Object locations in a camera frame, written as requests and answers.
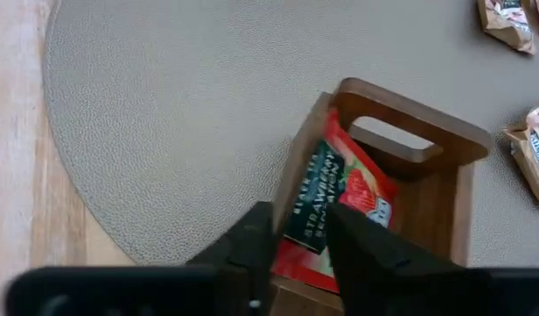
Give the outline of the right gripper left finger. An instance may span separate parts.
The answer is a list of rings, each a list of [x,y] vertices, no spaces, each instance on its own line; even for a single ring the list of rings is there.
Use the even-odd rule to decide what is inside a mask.
[[[215,242],[187,261],[214,269],[215,316],[267,316],[278,238],[273,204],[257,202]]]

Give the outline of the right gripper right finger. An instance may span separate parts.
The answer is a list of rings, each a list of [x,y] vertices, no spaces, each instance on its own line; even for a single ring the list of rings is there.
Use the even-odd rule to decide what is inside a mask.
[[[326,210],[346,316],[487,316],[486,274],[432,254],[346,205]]]

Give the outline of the brown wooden compartment tray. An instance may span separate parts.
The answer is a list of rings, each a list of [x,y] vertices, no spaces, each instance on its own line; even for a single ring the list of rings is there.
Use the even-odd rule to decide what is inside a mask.
[[[442,259],[464,266],[469,249],[474,164],[489,154],[489,133],[357,78],[342,80],[332,94],[321,93],[297,132],[273,200],[274,222],[283,224],[285,214],[291,211],[305,167],[324,134],[326,116],[332,109],[338,111],[344,130],[356,119],[370,117],[430,141],[425,149],[412,149],[367,129],[353,134],[356,144],[397,185],[392,231]],[[371,294],[347,308],[336,294],[277,276],[269,314],[461,316],[462,299],[443,302],[441,295],[407,297],[388,308],[383,298]]]

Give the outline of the red strawberry tea packet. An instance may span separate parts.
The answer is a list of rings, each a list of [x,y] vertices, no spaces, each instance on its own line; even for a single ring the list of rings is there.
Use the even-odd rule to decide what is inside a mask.
[[[338,111],[331,110],[293,199],[273,272],[337,293],[326,242],[327,206],[347,205],[388,227],[396,194],[395,185],[341,128]]]

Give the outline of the brown tea packet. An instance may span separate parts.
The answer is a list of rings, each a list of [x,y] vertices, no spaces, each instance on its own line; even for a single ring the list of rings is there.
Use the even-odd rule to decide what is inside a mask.
[[[510,153],[539,201],[539,106],[532,109],[522,125],[508,127]]]
[[[512,49],[536,54],[535,35],[521,0],[477,0],[482,29]]]

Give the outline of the round grey placemat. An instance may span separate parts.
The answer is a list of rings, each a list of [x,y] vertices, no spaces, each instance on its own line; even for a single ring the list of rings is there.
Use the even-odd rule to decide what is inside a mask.
[[[534,57],[476,0],[57,0],[45,90],[63,163],[138,263],[181,263],[277,189],[322,92],[357,77],[489,131],[473,265],[539,264],[539,206],[501,130],[539,105]]]

